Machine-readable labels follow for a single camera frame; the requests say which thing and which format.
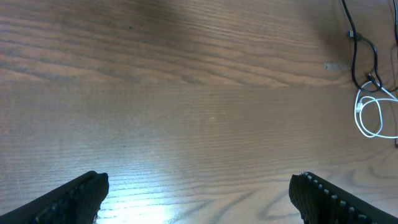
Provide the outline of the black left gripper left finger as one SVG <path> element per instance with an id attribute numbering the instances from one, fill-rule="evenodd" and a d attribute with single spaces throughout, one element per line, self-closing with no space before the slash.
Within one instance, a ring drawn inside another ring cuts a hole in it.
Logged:
<path id="1" fill-rule="evenodd" d="M 92 170 L 1 215 L 1 223 L 93 224 L 108 192 L 108 174 Z"/>

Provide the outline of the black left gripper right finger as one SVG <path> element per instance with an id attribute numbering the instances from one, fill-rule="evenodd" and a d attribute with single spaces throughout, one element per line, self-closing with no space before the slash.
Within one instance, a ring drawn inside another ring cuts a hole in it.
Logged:
<path id="1" fill-rule="evenodd" d="M 291 177 L 289 198 L 306 224 L 397 224 L 397 217 L 311 172 Z"/>

